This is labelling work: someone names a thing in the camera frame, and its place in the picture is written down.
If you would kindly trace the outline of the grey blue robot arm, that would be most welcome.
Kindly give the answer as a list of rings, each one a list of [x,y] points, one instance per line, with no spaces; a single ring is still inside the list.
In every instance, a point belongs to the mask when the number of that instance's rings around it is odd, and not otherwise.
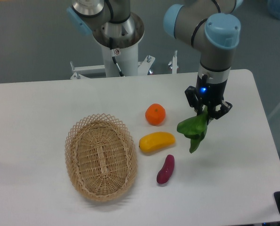
[[[241,24],[232,14],[240,5],[240,0],[198,0],[189,7],[172,5],[163,18],[168,35],[200,52],[196,85],[185,95],[197,114],[207,108],[208,120],[232,108],[224,90],[240,40]],[[144,24],[131,11],[130,1],[74,0],[66,11],[79,32],[93,35],[101,46],[107,77],[140,74],[138,44]]]

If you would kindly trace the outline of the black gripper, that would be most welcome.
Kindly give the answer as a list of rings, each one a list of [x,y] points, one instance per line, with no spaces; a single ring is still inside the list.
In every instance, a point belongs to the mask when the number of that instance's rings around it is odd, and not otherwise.
[[[231,103],[223,100],[226,84],[227,80],[217,84],[203,82],[202,78],[197,76],[196,87],[189,86],[185,90],[188,104],[195,112],[200,110],[200,99],[208,106],[208,124],[213,119],[218,120],[226,115],[233,107]]]

